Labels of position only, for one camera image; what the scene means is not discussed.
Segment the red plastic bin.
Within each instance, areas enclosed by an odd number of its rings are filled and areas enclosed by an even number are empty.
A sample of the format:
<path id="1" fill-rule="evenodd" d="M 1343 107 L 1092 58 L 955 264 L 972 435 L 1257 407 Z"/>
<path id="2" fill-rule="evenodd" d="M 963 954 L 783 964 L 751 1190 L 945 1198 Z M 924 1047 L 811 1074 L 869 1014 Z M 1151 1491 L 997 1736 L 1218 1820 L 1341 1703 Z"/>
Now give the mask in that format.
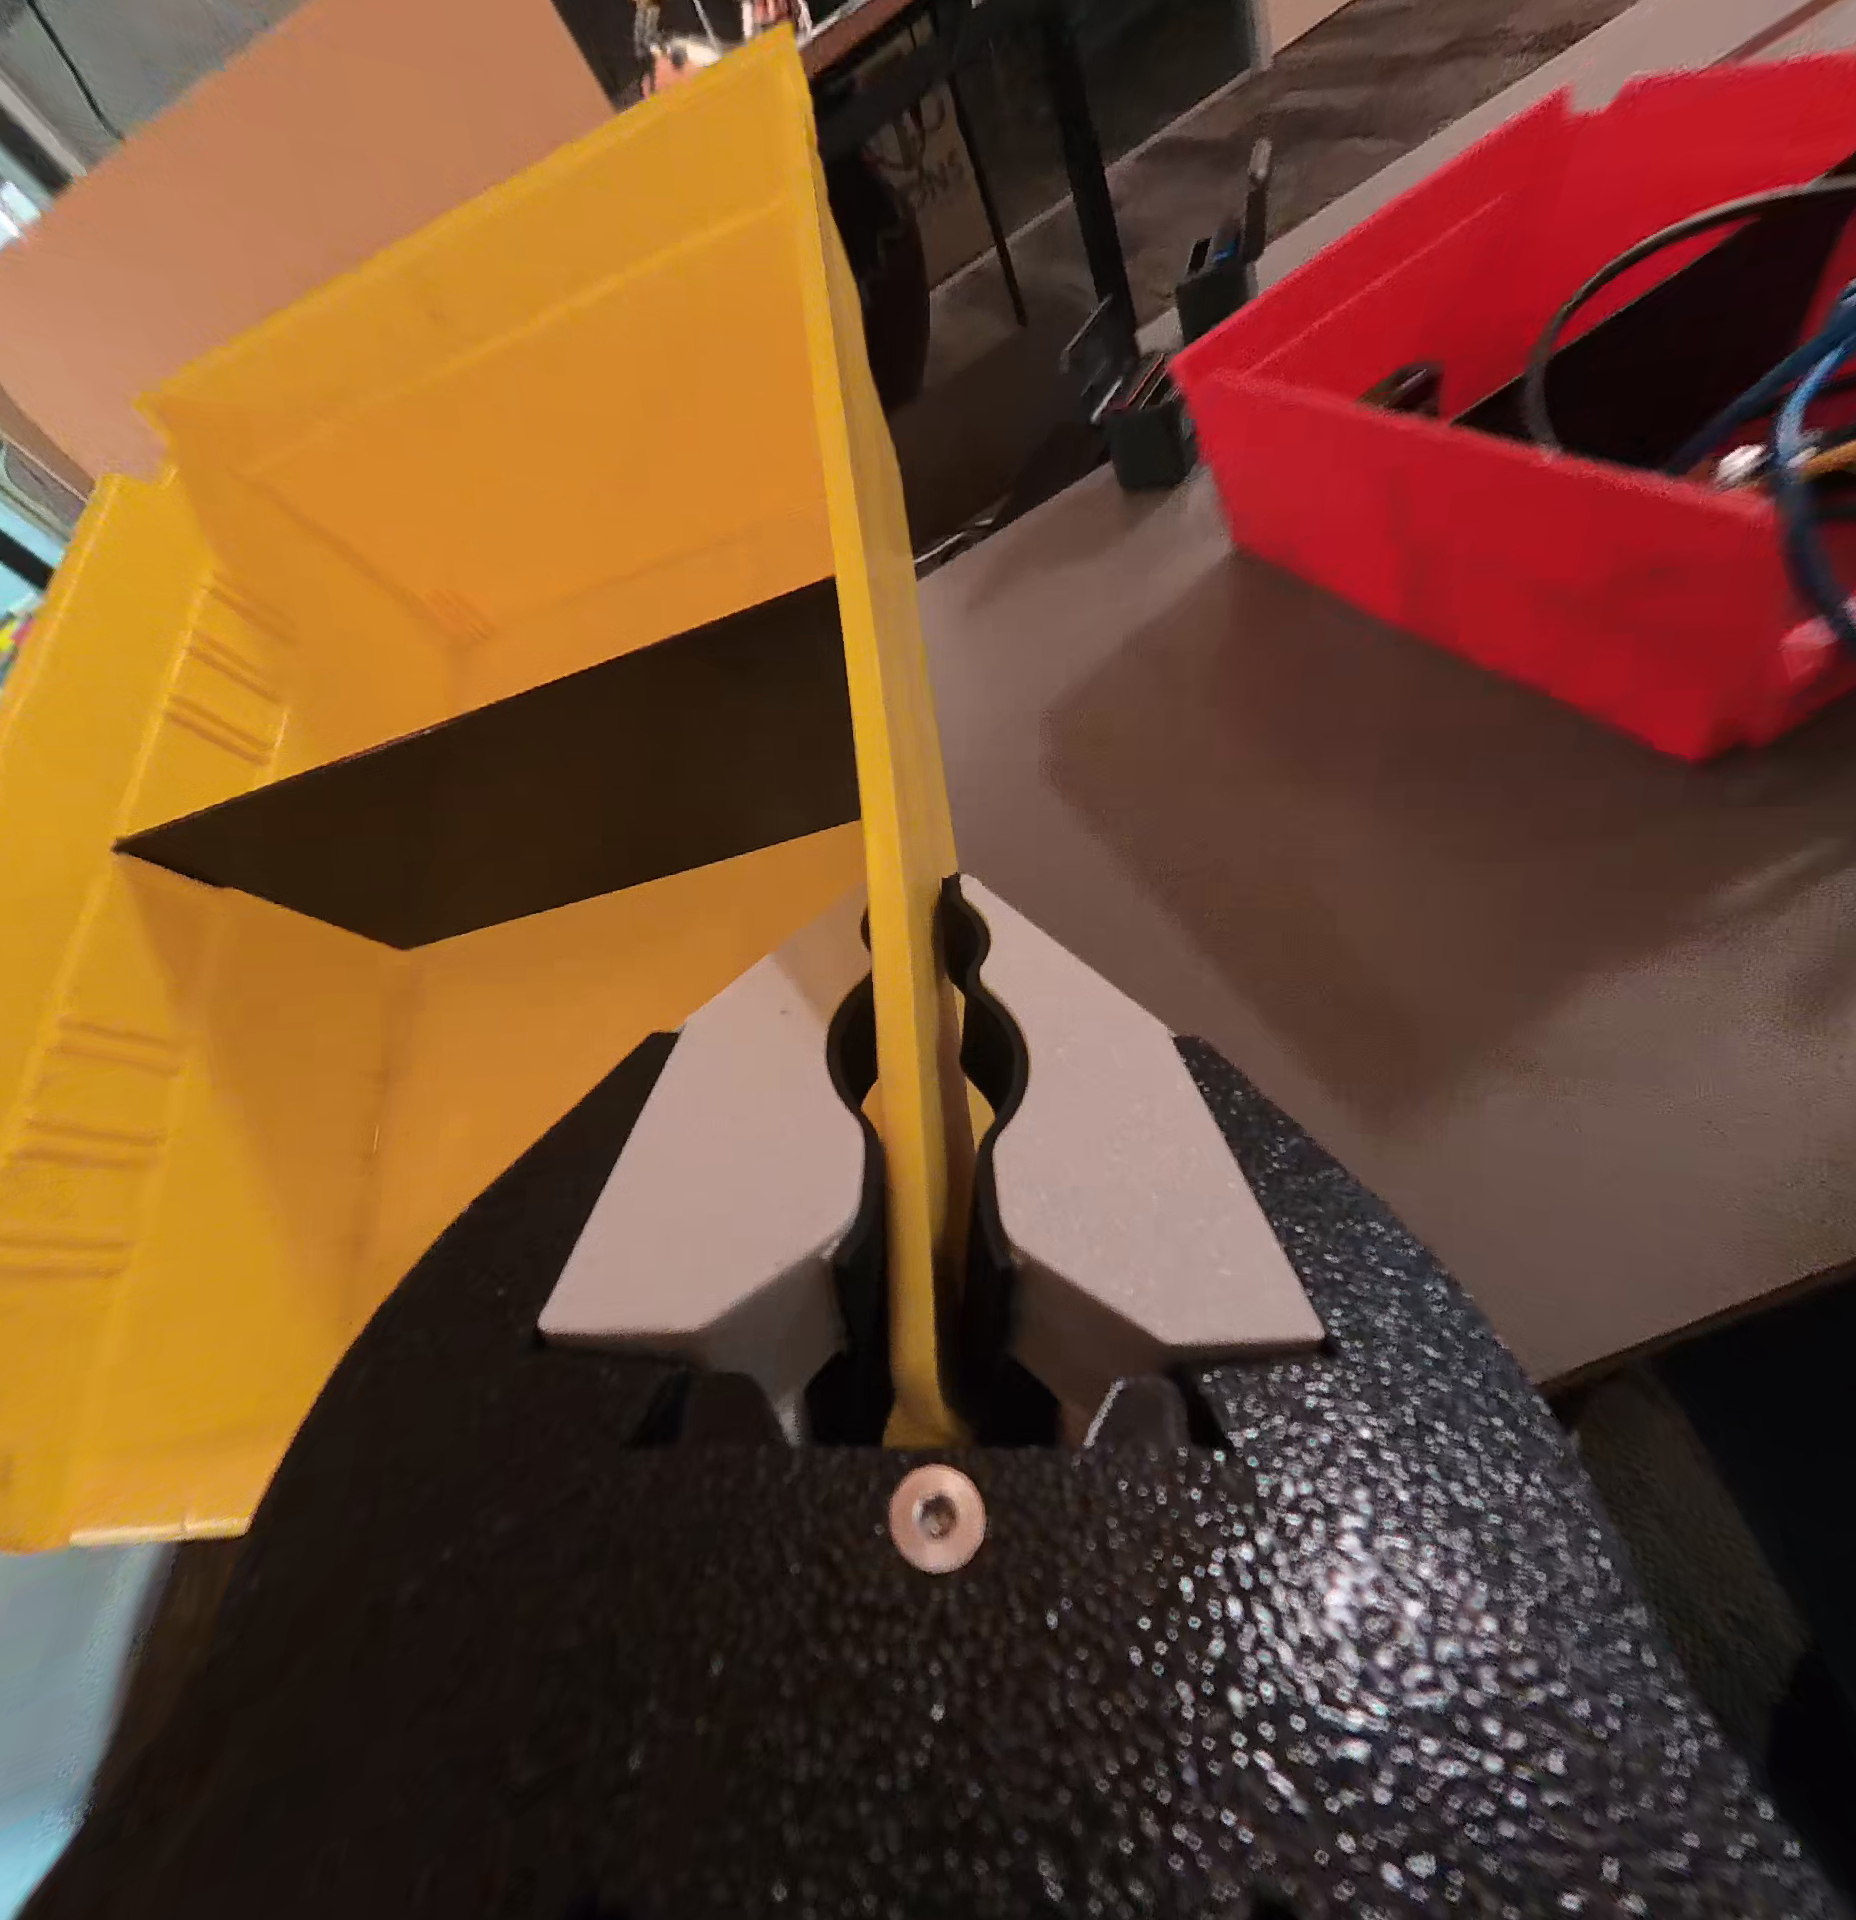
<path id="1" fill-rule="evenodd" d="M 1763 491 L 1703 425 L 1827 319 L 1856 206 L 1760 210 L 1567 300 L 1717 206 L 1856 177 L 1856 54 L 1544 96 L 1175 361 L 1237 549 L 1664 755 L 1765 747 L 1856 692 Z"/>

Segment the black bin divider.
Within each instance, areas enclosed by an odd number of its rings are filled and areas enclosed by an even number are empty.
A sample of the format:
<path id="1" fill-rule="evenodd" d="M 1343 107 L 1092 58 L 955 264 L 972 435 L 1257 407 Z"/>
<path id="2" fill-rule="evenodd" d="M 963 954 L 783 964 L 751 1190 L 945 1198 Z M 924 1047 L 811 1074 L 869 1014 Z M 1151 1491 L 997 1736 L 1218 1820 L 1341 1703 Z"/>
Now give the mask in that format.
<path id="1" fill-rule="evenodd" d="M 859 815 L 839 598 L 816 581 L 114 850 L 413 950 Z"/>

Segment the yellow plastic bin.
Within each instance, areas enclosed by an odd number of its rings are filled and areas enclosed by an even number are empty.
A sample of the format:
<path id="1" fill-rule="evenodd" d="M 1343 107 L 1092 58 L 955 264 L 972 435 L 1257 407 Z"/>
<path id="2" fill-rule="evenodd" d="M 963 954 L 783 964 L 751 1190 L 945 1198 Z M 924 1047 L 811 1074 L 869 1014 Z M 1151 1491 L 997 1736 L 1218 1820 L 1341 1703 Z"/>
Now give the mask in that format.
<path id="1" fill-rule="evenodd" d="M 861 903 L 888 1436 L 960 1427 L 960 859 L 790 35 L 149 395 L 0 698 L 0 1552 L 244 1532 L 320 1388 L 639 1046 Z M 859 820 L 393 950 L 117 841 L 816 581 Z"/>

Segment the beige wooden board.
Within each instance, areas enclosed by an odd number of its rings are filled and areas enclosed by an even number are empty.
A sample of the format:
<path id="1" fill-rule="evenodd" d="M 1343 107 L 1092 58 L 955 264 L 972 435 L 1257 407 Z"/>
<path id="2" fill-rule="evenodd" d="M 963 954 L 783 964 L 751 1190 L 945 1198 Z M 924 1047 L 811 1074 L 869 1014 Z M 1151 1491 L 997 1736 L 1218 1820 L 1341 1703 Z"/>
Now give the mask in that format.
<path id="1" fill-rule="evenodd" d="M 552 5 L 298 7 L 0 252 L 0 425 L 154 475 L 170 373 L 609 117 Z"/>

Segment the black clamp devices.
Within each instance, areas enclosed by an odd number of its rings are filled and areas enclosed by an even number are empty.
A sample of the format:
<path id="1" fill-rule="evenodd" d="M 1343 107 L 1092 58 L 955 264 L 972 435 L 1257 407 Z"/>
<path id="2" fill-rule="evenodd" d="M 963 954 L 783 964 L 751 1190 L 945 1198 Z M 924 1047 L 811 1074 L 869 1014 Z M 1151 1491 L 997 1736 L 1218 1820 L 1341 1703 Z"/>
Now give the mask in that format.
<path id="1" fill-rule="evenodd" d="M 1268 243 L 1275 145 L 1257 136 L 1250 149 L 1239 206 L 1211 235 L 1199 236 L 1175 286 L 1182 347 L 1239 311 L 1257 290 L 1257 264 Z"/>

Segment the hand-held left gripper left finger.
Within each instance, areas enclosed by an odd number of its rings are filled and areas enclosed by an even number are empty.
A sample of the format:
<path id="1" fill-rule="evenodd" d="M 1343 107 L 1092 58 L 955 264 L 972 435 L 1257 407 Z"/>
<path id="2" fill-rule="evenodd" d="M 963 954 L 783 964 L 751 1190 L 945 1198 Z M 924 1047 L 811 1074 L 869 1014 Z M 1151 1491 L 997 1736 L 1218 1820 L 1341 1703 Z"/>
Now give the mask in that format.
<path id="1" fill-rule="evenodd" d="M 742 1375 L 793 1442 L 844 1352 L 831 1261 L 866 1161 L 827 1035 L 869 975 L 861 919 L 834 903 L 686 1021 L 537 1319 L 556 1346 Z"/>

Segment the wooden desk with black legs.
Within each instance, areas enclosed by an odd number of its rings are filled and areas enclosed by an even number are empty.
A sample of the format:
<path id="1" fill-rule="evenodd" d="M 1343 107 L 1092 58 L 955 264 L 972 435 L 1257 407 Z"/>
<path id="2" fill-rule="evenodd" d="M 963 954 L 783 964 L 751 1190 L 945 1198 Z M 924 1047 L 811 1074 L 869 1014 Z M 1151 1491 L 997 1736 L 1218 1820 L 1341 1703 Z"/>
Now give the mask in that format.
<path id="1" fill-rule="evenodd" d="M 1028 305 L 1011 261 L 1011 243 L 962 85 L 965 67 L 978 62 L 1001 38 L 1024 30 L 1036 35 L 1038 78 L 1051 111 L 1095 303 L 1121 321 L 1129 336 L 1135 336 L 1129 265 L 1069 5 L 859 3 L 837 7 L 817 25 L 803 25 L 795 44 L 811 87 L 819 90 L 823 156 L 837 160 L 866 149 L 877 130 L 904 120 L 924 98 L 948 93 L 1011 313 L 1025 324 Z"/>

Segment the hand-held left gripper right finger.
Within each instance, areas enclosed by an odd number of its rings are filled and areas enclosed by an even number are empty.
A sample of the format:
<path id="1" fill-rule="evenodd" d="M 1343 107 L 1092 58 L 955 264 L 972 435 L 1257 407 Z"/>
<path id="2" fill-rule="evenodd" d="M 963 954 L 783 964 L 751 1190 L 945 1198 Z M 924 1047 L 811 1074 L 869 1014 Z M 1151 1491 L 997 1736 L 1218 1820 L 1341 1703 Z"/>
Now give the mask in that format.
<path id="1" fill-rule="evenodd" d="M 1165 1021 L 980 882 L 939 897 L 974 1151 L 950 1378 L 984 1444 L 1051 1444 L 1122 1381 L 1182 1389 L 1327 1332 Z"/>

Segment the small black block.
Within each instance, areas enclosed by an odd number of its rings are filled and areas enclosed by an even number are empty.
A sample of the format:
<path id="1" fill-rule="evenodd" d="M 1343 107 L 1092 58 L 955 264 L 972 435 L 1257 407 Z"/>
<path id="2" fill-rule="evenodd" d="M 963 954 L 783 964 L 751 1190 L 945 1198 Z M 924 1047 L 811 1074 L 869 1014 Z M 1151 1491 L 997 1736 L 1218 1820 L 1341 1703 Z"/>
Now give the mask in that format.
<path id="1" fill-rule="evenodd" d="M 1111 395 L 1098 425 L 1122 492 L 1171 492 L 1199 462 L 1179 388 L 1162 361 Z"/>

